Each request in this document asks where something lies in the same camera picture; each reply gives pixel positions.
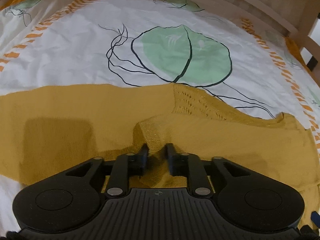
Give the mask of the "mustard yellow knit sweater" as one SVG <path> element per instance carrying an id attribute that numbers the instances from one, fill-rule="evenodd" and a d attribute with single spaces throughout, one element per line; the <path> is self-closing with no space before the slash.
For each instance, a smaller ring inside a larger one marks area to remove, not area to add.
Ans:
<path id="1" fill-rule="evenodd" d="M 151 171 L 135 186 L 183 186 L 163 147 L 221 156 L 295 188 L 302 223 L 319 210 L 319 160 L 310 130 L 287 113 L 264 120 L 184 85 L 48 86 L 1 97 L 1 174 L 30 185 L 96 156 L 113 160 L 147 144 Z"/>

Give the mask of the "white leaf-print duvet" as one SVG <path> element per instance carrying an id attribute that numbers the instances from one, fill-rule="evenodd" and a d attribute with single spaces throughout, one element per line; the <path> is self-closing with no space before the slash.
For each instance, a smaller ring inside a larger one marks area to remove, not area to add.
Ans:
<path id="1" fill-rule="evenodd" d="M 319 85 L 292 56 L 292 35 L 251 14 L 224 15 L 193 0 L 99 0 L 82 13 L 105 63 L 101 82 L 1 85 L 1 97 L 48 86 L 112 85 L 197 88 L 264 120 L 294 116 L 311 131 L 319 160 Z M 1 174 L 1 233 L 17 230 L 12 202 L 27 184 Z"/>

